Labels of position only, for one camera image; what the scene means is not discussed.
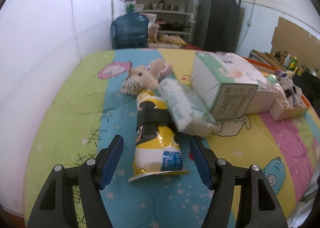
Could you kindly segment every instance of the refrigerator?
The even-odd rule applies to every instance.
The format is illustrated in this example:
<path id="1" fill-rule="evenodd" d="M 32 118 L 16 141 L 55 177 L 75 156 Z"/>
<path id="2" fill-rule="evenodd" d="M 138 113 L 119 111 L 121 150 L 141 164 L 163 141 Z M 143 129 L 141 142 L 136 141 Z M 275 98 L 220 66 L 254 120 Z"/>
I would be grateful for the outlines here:
<path id="1" fill-rule="evenodd" d="M 199 0 L 193 44 L 204 51 L 236 51 L 241 0 Z"/>

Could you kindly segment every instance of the red dot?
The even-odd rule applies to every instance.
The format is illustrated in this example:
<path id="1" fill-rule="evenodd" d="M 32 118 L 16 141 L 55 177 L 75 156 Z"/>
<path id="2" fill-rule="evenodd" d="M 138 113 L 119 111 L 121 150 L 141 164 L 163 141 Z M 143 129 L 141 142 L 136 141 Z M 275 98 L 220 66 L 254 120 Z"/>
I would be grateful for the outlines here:
<path id="1" fill-rule="evenodd" d="M 193 161 L 193 156 L 192 156 L 191 152 L 189 152 L 189 157 Z"/>

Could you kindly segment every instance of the colorful tablecloth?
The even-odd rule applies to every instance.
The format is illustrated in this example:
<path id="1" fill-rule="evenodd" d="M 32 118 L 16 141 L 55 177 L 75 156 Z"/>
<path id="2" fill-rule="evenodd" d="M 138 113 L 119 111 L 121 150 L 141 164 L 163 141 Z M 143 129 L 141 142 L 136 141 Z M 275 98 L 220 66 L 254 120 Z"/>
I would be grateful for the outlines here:
<path id="1" fill-rule="evenodd" d="M 131 64 L 164 58 L 174 77 L 188 85 L 195 51 L 129 49 L 89 55 L 55 97 L 33 142 L 25 177 L 25 219 L 56 164 L 79 166 L 122 135 L 124 152 L 102 199 L 115 228 L 201 227 L 212 192 L 201 183 L 189 155 L 188 135 L 179 134 L 183 163 L 190 174 L 148 176 L 128 183 L 133 174 L 137 106 L 119 89 Z M 286 216 L 301 199 L 320 156 L 320 121 L 313 109 L 303 116 L 274 122 L 268 113 L 218 122 L 219 131 L 205 141 L 219 158 L 234 166 L 264 169 Z M 240 187 L 228 227 L 235 225 Z M 79 227 L 85 228 L 79 187 L 74 186 Z"/>

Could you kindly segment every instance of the shelf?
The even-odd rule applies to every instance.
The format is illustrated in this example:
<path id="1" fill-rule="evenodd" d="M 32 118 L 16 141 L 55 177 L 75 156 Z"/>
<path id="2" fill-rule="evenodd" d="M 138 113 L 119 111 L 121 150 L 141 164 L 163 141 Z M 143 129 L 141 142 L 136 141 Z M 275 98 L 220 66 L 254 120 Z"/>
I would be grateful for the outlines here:
<path id="1" fill-rule="evenodd" d="M 191 13 L 171 11 L 171 10 L 161 10 L 161 9 L 143 9 L 142 13 L 169 13 L 169 14 L 178 14 L 178 15 L 191 15 Z"/>
<path id="2" fill-rule="evenodd" d="M 175 35 L 190 35 L 190 33 L 187 32 L 181 32 L 181 31 L 163 31 L 163 30 L 158 30 L 158 33 L 164 33 L 164 34 L 175 34 Z"/>

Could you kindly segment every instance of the blue cartoon character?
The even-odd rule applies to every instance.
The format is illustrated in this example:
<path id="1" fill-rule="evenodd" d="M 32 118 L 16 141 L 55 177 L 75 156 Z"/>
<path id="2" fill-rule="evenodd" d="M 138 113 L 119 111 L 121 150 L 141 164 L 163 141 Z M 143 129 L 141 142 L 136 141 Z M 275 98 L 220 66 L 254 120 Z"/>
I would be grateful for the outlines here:
<path id="1" fill-rule="evenodd" d="M 281 158 L 272 159 L 262 171 L 277 195 L 285 180 L 285 169 Z"/>

